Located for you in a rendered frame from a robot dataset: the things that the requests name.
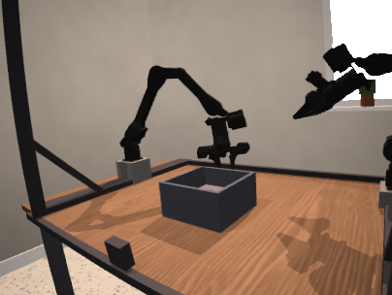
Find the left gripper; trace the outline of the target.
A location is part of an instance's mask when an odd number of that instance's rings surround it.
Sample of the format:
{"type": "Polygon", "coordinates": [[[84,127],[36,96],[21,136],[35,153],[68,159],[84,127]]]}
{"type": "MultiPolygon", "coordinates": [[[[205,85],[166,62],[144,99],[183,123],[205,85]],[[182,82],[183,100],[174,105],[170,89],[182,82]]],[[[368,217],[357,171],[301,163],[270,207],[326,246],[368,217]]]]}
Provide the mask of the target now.
{"type": "Polygon", "coordinates": [[[220,130],[214,131],[212,133],[212,136],[213,136],[214,148],[209,148],[209,146],[198,147],[197,157],[198,158],[206,158],[209,155],[209,159],[211,159],[216,164],[217,168],[222,168],[220,158],[219,158],[219,153],[230,152],[230,155],[229,155],[230,166],[231,166],[231,169],[234,170],[236,153],[237,153],[237,156],[238,156],[238,154],[247,153],[250,149],[249,143],[248,142],[238,143],[235,147],[230,147],[231,144],[229,142],[228,131],[225,129],[220,129],[220,130]],[[227,145],[227,146],[224,146],[224,145],[227,145]],[[225,151],[222,148],[224,148],[225,150],[227,149],[227,150],[225,151]],[[242,149],[242,148],[245,148],[245,149],[242,149]],[[200,152],[207,152],[207,153],[200,153],[200,152]]]}

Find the pale pink square plate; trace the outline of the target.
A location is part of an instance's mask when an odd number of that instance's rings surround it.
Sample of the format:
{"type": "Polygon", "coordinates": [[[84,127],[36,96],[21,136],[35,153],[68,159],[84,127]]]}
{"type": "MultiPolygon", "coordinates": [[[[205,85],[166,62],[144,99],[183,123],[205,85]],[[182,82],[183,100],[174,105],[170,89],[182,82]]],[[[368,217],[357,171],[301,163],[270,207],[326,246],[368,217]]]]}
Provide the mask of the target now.
{"type": "Polygon", "coordinates": [[[218,191],[218,190],[220,190],[223,187],[205,184],[205,185],[203,185],[203,186],[201,186],[199,188],[203,188],[203,189],[207,189],[207,190],[213,190],[213,191],[218,191]]]}

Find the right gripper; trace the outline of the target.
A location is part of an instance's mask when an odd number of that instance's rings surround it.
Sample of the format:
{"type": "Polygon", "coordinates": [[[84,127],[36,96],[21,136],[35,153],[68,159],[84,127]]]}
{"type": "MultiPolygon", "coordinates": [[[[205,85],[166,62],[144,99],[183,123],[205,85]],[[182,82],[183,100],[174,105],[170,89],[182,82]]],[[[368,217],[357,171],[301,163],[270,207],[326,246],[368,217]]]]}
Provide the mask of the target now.
{"type": "Polygon", "coordinates": [[[306,96],[305,104],[293,115],[293,118],[298,119],[321,114],[324,110],[324,112],[329,111],[335,104],[348,96],[348,93],[343,88],[339,79],[335,79],[330,83],[331,84],[321,92],[315,90],[309,92],[306,96]],[[329,109],[327,108],[327,104],[328,106],[331,106],[330,108],[328,107],[329,109]],[[312,106],[312,108],[310,106],[312,106]]]}

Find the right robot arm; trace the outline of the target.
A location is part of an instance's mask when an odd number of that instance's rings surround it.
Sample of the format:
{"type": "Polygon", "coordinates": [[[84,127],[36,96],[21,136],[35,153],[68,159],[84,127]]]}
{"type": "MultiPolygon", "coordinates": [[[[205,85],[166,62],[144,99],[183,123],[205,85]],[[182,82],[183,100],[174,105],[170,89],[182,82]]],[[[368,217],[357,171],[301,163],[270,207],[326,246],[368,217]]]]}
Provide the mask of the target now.
{"type": "MultiPolygon", "coordinates": [[[[367,57],[352,57],[353,55],[348,50],[345,43],[329,49],[323,58],[332,69],[334,73],[339,74],[346,71],[351,67],[349,71],[338,77],[345,91],[350,95],[362,86],[365,86],[367,90],[370,90],[373,81],[369,81],[363,72],[357,73],[355,68],[352,66],[354,63],[358,68],[364,69],[364,71],[374,77],[373,75],[382,76],[385,74],[392,73],[392,53],[371,53],[367,57]]],[[[318,71],[311,71],[306,78],[307,82],[310,82],[315,87],[316,91],[323,91],[331,83],[321,78],[322,74],[318,71]]],[[[392,135],[386,138],[383,145],[383,155],[390,161],[389,169],[386,170],[385,185],[387,190],[392,190],[392,135]]]]}

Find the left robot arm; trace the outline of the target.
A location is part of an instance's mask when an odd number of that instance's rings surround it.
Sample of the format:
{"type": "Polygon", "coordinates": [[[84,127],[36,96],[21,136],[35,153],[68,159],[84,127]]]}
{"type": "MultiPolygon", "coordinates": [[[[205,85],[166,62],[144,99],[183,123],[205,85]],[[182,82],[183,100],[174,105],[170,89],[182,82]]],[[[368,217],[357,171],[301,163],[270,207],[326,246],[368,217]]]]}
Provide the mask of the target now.
{"type": "Polygon", "coordinates": [[[156,65],[151,67],[149,70],[147,77],[147,90],[137,111],[136,117],[128,126],[123,139],[120,141],[121,147],[124,148],[125,155],[125,159],[122,159],[122,161],[133,162],[144,159],[141,157],[138,144],[141,143],[142,137],[146,136],[146,132],[148,130],[148,128],[146,128],[147,116],[158,90],[167,79],[177,79],[169,77],[179,77],[179,80],[199,99],[208,115],[225,116],[214,118],[208,117],[205,122],[208,126],[210,125],[212,127],[212,132],[220,129],[227,130],[226,123],[229,128],[232,128],[232,130],[246,127],[243,110],[228,113],[227,115],[227,111],[220,107],[220,104],[214,101],[214,99],[210,97],[209,94],[207,94],[206,91],[196,81],[194,81],[184,69],[163,68],[156,65]]]}

